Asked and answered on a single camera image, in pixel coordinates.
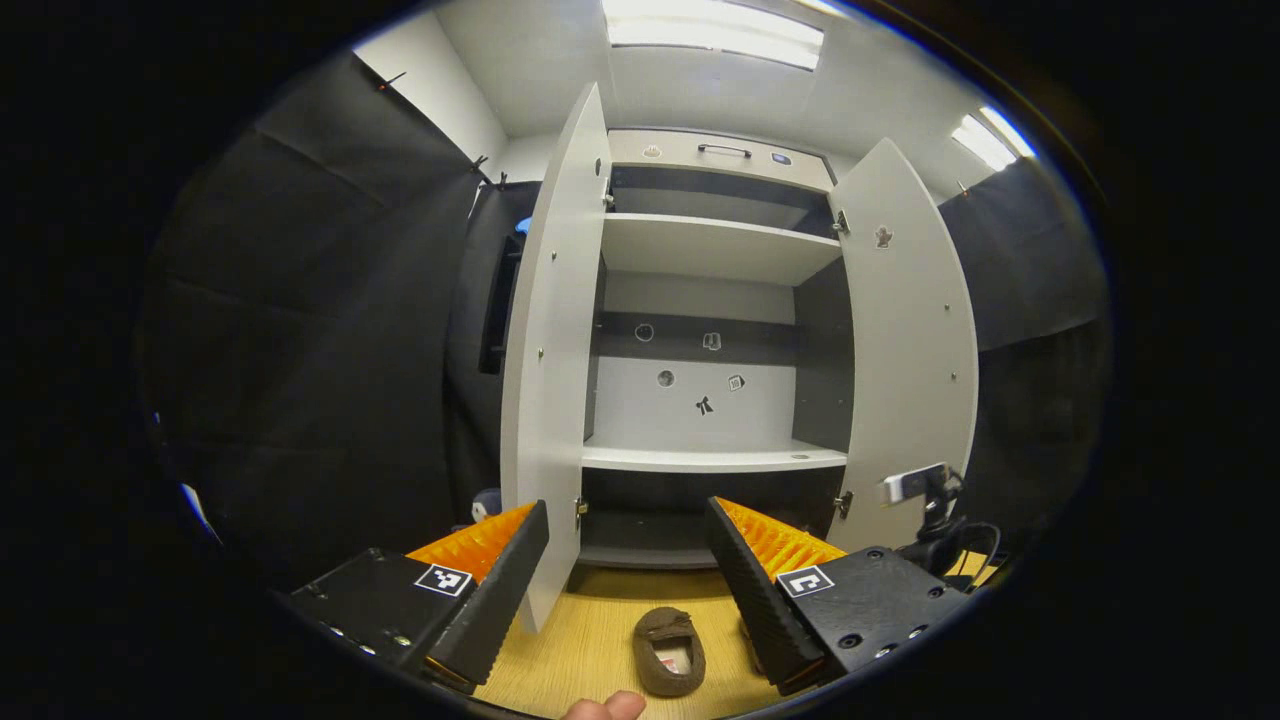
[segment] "cabinet drawer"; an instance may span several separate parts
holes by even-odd
[[[648,165],[710,170],[767,179],[823,193],[831,192],[835,187],[826,160],[818,155],[721,135],[666,129],[611,129],[609,152],[616,167]]]

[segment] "metal handle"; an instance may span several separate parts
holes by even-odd
[[[719,147],[721,150],[736,150],[742,154],[744,158],[750,158],[751,151],[746,147],[733,147],[732,145],[709,145],[707,142],[698,146],[699,152],[705,152],[708,147]]]

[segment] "hand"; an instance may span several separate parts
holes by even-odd
[[[561,720],[636,720],[644,712],[644,705],[641,696],[618,691],[604,705],[593,700],[575,702]]]

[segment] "ceiling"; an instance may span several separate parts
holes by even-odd
[[[791,0],[745,4],[820,27],[818,68],[694,49],[613,49],[600,0],[460,0],[436,14],[512,138],[559,132],[582,87],[596,82],[611,127],[713,129],[850,160],[890,137],[941,197],[991,174],[951,140],[983,100],[938,60],[869,20]]]

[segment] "fluorescent light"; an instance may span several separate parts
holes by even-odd
[[[1023,136],[1014,129],[1014,126],[1009,124],[1009,120],[1006,120],[1004,115],[992,110],[991,108],[983,108],[982,114],[987,115],[987,119],[991,120],[991,124],[996,126],[996,129],[1000,131],[1000,135],[1005,136],[1005,140],[1007,140],[1010,145],[1014,146],[1014,150],[1018,150],[1019,155],[1021,155],[1023,158],[1036,156],[1036,151],[1032,150],[1032,146],[1027,145],[1027,141],[1023,140]]]
[[[1005,147],[1005,143],[1000,142],[995,135],[991,135],[991,131],[974,119],[973,115],[965,115],[960,120],[960,127],[951,133],[951,137],[980,158],[983,163],[987,163],[992,170],[1004,170],[1015,160],[1014,154]]]
[[[840,6],[838,0],[832,4],[829,0],[795,0],[797,5],[804,5],[810,10],[818,10],[824,15],[831,15],[835,18],[849,18],[849,10]]]
[[[823,33],[801,22],[719,0],[602,0],[611,45],[705,47],[808,70]]]

